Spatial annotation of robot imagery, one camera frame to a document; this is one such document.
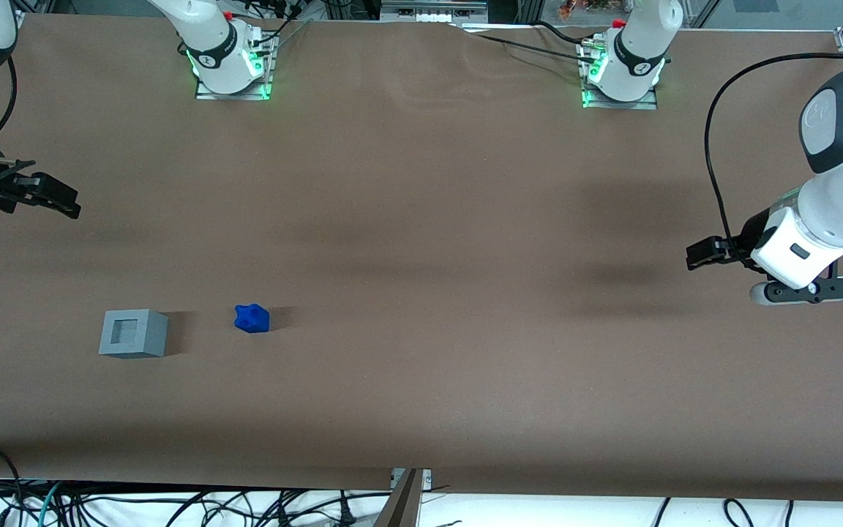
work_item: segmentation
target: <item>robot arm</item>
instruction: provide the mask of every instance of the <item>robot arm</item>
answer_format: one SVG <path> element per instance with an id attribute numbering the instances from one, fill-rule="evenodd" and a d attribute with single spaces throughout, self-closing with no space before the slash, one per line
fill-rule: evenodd
<path id="1" fill-rule="evenodd" d="M 227 20 L 214 0 L 148 0 L 174 24 L 194 71 L 211 91 L 233 94 L 264 73 L 262 30 Z"/>
<path id="2" fill-rule="evenodd" d="M 779 285 L 762 291 L 754 288 L 753 297 L 760 304 L 779 303 L 770 291 L 784 289 L 806 294 L 805 301 L 822 301 L 829 292 L 819 294 L 820 275 L 833 270 L 843 256 L 843 71 L 824 83 L 803 108 L 799 123 L 803 150 L 816 176 L 802 187 L 786 193 L 770 208 L 753 216 L 733 246 L 712 236 L 689 247 L 689 269 L 703 264 L 729 263 L 727 253 L 749 257 L 747 266 L 758 266 Z M 837 287 L 843 298 L 843 277 L 824 280 Z"/>
<path id="3" fill-rule="evenodd" d="M 613 100 L 642 99 L 659 82 L 682 20 L 678 0 L 636 0 L 626 26 L 604 33 L 606 56 L 589 81 Z"/>

